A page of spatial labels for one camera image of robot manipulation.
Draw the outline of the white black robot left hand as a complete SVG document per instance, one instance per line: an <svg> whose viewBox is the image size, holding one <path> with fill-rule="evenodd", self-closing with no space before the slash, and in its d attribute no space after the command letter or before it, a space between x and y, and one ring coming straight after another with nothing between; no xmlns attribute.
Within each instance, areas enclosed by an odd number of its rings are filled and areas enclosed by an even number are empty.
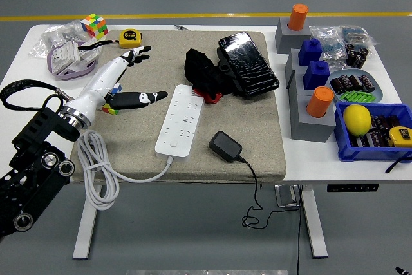
<svg viewBox="0 0 412 275"><path fill-rule="evenodd" d="M133 48L103 65L86 84L80 95L65 105L66 114L78 119L82 128L85 129L93 123L97 108L105 103L117 110L139 109L166 98L167 92L165 91L111 92L128 67L149 58L145 52L150 49L150 46Z"/></svg>

